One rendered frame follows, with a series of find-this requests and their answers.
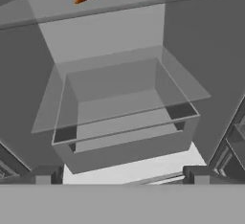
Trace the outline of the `grey fridge door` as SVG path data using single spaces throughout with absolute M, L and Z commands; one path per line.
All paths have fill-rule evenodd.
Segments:
M 0 141 L 0 182 L 21 179 L 31 170 Z
M 209 167 L 218 176 L 245 184 L 245 96 L 236 108 Z

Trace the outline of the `grey fridge drawer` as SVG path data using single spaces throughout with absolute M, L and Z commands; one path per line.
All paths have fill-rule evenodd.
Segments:
M 186 151 L 200 115 L 191 102 L 57 128 L 52 146 L 73 173 Z

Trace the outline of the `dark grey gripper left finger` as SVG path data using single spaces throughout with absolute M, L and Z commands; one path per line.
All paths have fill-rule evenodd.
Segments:
M 21 177 L 23 184 L 55 185 L 63 181 L 63 166 L 41 166 Z

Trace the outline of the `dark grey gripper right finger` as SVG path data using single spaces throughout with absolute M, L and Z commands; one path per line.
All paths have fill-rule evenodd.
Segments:
M 226 177 L 217 174 L 208 167 L 185 166 L 183 174 L 185 175 L 184 184 L 229 184 Z

